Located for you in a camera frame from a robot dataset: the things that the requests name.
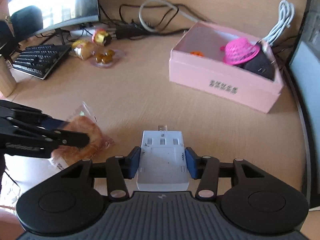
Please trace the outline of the packaged brown candies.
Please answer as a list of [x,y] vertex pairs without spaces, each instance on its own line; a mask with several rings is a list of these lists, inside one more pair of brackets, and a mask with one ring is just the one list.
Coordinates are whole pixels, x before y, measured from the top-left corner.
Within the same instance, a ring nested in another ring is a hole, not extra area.
[[125,53],[118,49],[107,49],[106,51],[96,51],[89,59],[89,63],[98,68],[110,68],[125,57]]

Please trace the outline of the packaged bread bun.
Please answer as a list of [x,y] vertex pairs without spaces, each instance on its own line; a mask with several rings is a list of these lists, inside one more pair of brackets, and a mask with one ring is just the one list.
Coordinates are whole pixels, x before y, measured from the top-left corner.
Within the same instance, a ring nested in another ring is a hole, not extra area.
[[61,145],[52,151],[49,162],[59,171],[82,159],[92,159],[114,144],[114,140],[100,129],[92,109],[85,102],[55,131],[62,137]]

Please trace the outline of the pink cardboard box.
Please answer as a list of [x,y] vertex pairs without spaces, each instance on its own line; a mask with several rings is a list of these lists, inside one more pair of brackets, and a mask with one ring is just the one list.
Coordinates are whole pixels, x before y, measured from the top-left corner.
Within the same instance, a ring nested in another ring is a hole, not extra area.
[[[170,52],[169,80],[268,113],[284,87],[281,73],[266,42],[263,50],[275,68],[273,81],[225,64],[220,48],[240,37],[252,44],[260,40],[221,25],[195,23]],[[204,57],[191,55],[192,51],[200,51]]]

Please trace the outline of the black keyboard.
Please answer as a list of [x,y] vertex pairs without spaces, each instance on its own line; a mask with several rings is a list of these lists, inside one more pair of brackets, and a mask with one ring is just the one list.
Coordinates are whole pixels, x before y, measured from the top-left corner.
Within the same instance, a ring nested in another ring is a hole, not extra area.
[[71,46],[63,44],[29,46],[13,61],[12,68],[45,80],[67,58],[70,51]]

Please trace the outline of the black round object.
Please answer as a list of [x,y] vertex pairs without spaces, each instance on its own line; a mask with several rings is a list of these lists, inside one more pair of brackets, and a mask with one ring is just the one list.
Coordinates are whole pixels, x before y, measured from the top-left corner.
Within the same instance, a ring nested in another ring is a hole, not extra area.
[[264,53],[261,42],[257,42],[256,45],[260,48],[259,53],[250,61],[237,64],[236,66],[273,81],[275,68]]

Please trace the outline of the computer monitor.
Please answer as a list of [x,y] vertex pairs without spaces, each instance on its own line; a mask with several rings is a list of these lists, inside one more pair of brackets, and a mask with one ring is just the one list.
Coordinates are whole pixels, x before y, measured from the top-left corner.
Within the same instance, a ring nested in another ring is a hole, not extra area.
[[100,20],[98,0],[8,0],[10,18],[31,5],[40,8],[43,17],[43,29],[33,35]]

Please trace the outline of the white power strip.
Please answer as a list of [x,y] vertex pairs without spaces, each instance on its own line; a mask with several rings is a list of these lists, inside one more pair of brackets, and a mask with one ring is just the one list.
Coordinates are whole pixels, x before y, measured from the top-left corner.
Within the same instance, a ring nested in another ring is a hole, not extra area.
[[70,35],[72,38],[92,37],[95,31],[100,29],[106,30],[108,29],[108,25],[98,24],[98,25],[93,25],[92,27],[79,26],[78,28],[70,30]]

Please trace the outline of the pink plastic basket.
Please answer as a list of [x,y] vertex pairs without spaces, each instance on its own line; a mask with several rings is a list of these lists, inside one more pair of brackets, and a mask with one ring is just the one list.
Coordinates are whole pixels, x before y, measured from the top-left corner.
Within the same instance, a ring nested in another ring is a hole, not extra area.
[[223,62],[235,66],[252,60],[261,49],[259,45],[251,44],[247,38],[241,37],[228,42],[220,50],[224,52]]

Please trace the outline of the black power adapter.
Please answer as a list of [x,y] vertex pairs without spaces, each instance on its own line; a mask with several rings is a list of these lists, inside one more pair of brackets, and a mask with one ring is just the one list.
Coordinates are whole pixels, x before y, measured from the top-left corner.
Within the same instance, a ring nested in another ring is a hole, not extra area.
[[150,33],[147,30],[135,24],[120,25],[115,30],[115,36],[118,40],[149,35]]

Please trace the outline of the packaged yellow pastry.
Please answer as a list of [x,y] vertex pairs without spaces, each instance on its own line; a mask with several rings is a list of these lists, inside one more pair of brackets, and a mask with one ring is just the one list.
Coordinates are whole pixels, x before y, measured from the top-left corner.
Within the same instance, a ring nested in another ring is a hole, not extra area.
[[74,41],[71,45],[71,48],[78,58],[87,60],[93,56],[96,45],[89,40],[81,39]]

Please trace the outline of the wooden block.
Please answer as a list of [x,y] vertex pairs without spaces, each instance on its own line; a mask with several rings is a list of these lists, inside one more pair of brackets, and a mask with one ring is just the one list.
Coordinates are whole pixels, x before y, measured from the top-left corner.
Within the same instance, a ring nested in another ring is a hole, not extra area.
[[0,59],[0,91],[4,97],[8,97],[16,89],[17,82],[14,79],[6,60],[1,55]]

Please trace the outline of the white USB charger block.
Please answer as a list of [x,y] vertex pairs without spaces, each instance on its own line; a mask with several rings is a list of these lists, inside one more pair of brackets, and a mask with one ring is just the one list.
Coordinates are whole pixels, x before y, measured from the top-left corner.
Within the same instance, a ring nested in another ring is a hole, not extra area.
[[186,191],[189,177],[182,132],[144,131],[137,171],[139,191]]

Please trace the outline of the red gold toy figure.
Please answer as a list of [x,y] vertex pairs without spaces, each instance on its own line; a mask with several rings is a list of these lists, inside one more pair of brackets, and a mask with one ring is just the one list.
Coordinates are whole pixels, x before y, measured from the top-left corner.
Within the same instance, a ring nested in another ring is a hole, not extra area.
[[100,46],[107,46],[111,40],[111,35],[104,29],[97,29],[92,36],[92,42]]

